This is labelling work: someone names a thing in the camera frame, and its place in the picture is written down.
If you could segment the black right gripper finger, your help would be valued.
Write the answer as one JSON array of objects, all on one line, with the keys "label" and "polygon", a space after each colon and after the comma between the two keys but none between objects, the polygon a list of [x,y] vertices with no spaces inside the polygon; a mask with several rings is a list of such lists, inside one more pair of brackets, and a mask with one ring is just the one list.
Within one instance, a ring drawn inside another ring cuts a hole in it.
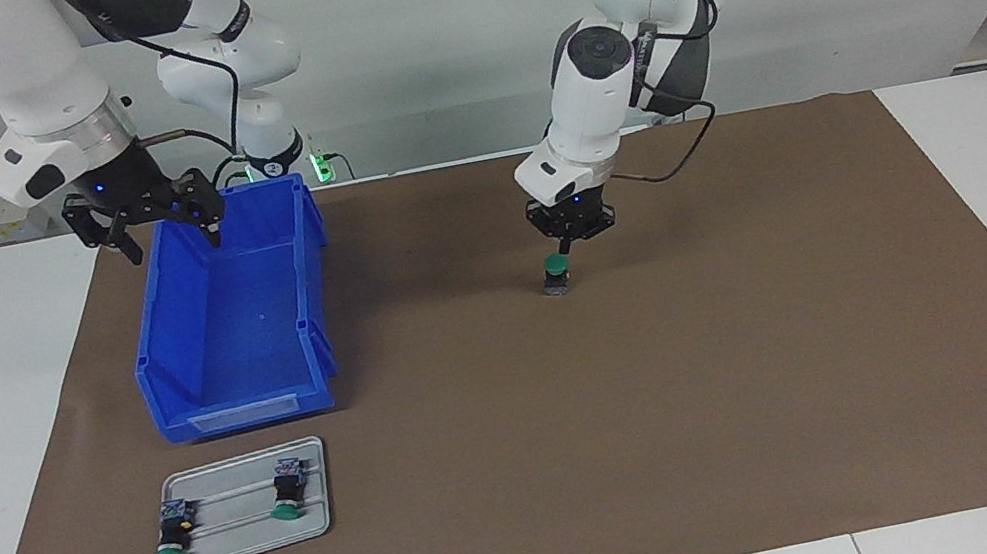
[{"label": "black right gripper finger", "polygon": [[143,264],[143,247],[128,234],[125,213],[107,214],[81,195],[66,198],[62,205],[68,228],[84,246],[113,249],[135,266]]},{"label": "black right gripper finger", "polygon": [[197,228],[210,247],[222,247],[223,197],[200,168],[185,172],[170,183],[174,222]]}]

